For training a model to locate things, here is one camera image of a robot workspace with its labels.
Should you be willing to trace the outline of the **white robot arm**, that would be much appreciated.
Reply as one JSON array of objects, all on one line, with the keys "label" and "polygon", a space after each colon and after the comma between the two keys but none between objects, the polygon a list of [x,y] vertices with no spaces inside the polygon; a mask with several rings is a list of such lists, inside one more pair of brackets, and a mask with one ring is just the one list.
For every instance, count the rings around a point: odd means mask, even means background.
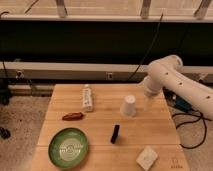
[{"label": "white robot arm", "polygon": [[140,82],[144,94],[154,97],[165,87],[213,119],[213,89],[181,74],[182,66],[182,59],[177,55],[152,61],[147,66],[147,75]]}]

